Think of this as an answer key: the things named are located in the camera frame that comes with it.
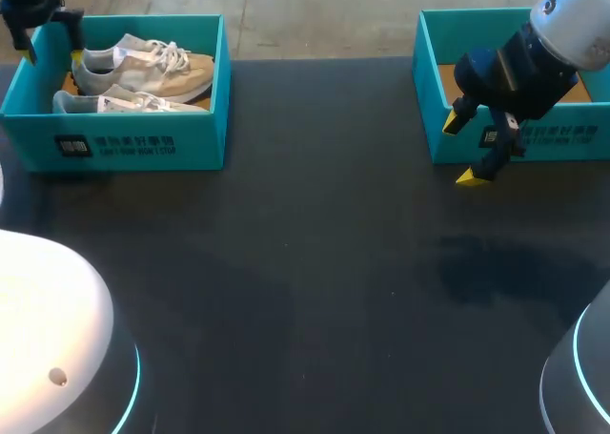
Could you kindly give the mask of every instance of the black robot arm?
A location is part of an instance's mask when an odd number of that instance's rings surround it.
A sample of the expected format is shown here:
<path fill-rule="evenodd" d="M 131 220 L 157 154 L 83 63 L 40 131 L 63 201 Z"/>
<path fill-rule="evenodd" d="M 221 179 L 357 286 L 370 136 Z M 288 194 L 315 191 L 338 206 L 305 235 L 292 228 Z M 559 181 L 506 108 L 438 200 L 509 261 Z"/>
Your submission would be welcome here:
<path fill-rule="evenodd" d="M 71 41 L 72 59 L 80 61 L 85 47 L 81 31 L 82 10 L 65 9 L 63 0 L 2 0 L 1 11 L 12 36 L 13 46 L 32 64 L 36 63 L 36 52 L 26 29 L 47 22 L 61 22 L 66 26 Z"/>

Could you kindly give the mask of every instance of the shoe box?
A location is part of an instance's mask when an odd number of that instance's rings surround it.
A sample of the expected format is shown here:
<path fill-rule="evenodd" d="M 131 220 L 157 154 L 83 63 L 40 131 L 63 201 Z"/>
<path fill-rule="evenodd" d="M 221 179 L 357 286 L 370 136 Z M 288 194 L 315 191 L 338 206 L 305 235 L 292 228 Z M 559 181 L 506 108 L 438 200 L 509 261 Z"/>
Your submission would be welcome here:
<path fill-rule="evenodd" d="M 0 117 L 11 144 L 34 173 L 147 172 L 222 169 L 230 101 L 231 59 L 220 15 L 86 16 L 86 45 L 104 50 L 125 33 L 175 42 L 214 57 L 211 91 L 194 105 L 205 113 L 53 114 L 52 98 L 76 94 L 63 26 L 32 36 L 35 66 L 22 60 Z"/>

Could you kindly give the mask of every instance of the white sneaker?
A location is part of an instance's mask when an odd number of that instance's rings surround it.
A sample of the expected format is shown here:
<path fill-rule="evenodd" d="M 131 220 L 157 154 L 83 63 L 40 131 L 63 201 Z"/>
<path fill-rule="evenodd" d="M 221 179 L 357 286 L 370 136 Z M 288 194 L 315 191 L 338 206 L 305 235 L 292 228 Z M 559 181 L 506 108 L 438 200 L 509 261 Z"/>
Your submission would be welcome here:
<path fill-rule="evenodd" d="M 59 91 L 53 96 L 53 112 L 65 113 L 167 113 L 205 112 L 203 108 L 174 103 L 149 93 L 132 93 L 115 84 L 99 96 L 74 96 Z"/>
<path fill-rule="evenodd" d="M 214 60 L 178 48 L 174 42 L 144 41 L 127 33 L 107 50 L 83 50 L 80 65 L 72 62 L 72 74 L 87 95 L 100 95 L 118 84 L 130 91 L 186 103 L 212 86 Z"/>

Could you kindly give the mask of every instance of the cardboard bottom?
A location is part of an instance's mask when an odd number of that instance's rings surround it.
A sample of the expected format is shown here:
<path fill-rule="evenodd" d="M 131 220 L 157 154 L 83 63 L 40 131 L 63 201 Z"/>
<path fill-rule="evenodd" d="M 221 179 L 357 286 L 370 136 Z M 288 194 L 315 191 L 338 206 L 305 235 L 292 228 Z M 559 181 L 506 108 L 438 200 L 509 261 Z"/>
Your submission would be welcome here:
<path fill-rule="evenodd" d="M 440 81 L 442 87 L 445 90 L 445 96 L 447 97 L 447 103 L 451 105 L 458 97 L 462 96 L 462 91 L 459 89 L 454 78 L 454 68 L 456 66 L 451 65 L 439 65 L 438 72 L 440 73 Z M 577 74 L 579 79 L 578 84 L 570 90 L 559 103 L 591 103 L 591 96 L 584 86 L 580 75 Z"/>
<path fill-rule="evenodd" d="M 74 84 L 72 72 L 68 72 L 66 74 L 66 78 L 64 79 L 64 85 L 61 87 L 61 89 L 63 91 L 66 91 L 67 93 L 71 93 L 72 95 L 78 95 L 78 88 Z M 196 100 L 190 102 L 189 105 L 194 105 L 195 107 L 203 108 L 204 110 L 209 111 L 211 99 L 212 87 L 210 87 L 207 91 L 200 95 Z"/>

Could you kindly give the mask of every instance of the shoelace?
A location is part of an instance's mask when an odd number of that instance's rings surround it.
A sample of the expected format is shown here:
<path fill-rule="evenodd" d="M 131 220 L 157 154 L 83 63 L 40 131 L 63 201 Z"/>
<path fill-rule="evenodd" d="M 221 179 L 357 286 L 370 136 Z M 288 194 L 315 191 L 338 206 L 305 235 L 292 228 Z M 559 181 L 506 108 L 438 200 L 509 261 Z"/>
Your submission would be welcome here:
<path fill-rule="evenodd" d="M 146 42 L 148 47 L 152 47 L 151 53 L 156 55 L 156 58 L 149 63 L 149 67 L 161 65 L 165 73 L 182 72 L 189 68 L 190 51 L 178 48 L 175 42 L 163 43 L 158 40 L 150 40 Z"/>
<path fill-rule="evenodd" d="M 177 109 L 172 108 L 170 102 L 165 98 L 157 97 L 151 93 L 139 92 L 135 94 L 142 99 L 142 101 L 136 103 L 136 105 L 143 110 L 153 108 L 154 110 L 160 110 L 162 112 L 177 112 Z"/>

